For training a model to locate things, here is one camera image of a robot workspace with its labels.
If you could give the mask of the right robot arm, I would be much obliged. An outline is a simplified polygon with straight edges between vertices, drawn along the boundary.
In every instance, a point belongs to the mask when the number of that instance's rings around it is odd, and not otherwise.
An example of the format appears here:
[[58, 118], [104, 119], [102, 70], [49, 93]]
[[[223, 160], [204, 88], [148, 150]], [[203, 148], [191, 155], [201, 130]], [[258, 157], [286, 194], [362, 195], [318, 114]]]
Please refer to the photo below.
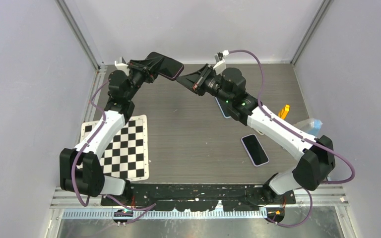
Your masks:
[[326, 136], [316, 138], [297, 129], [259, 103], [246, 92], [246, 79], [239, 69], [230, 67], [217, 74], [207, 64], [196, 72], [179, 76], [176, 81], [199, 96], [208, 93], [224, 102], [234, 120], [262, 132], [297, 160], [294, 168], [275, 174], [264, 184], [263, 196], [267, 202], [277, 203], [284, 193], [297, 188], [314, 191], [334, 169], [332, 140]]

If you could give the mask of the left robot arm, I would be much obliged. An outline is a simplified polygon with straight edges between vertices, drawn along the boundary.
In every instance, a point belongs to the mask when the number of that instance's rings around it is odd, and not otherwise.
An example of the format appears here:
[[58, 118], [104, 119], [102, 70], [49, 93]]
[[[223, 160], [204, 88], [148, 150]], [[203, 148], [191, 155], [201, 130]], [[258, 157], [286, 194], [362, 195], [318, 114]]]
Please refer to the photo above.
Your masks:
[[132, 98], [143, 83], [152, 83], [162, 72], [165, 56], [156, 52], [145, 59], [130, 60], [116, 65], [106, 83], [109, 99], [105, 108], [96, 107], [102, 117], [91, 132], [74, 148], [64, 148], [60, 153], [60, 184], [65, 191], [82, 196], [113, 195], [120, 205], [131, 202], [132, 191], [127, 182], [103, 172], [100, 159], [114, 136], [129, 121], [134, 110]]

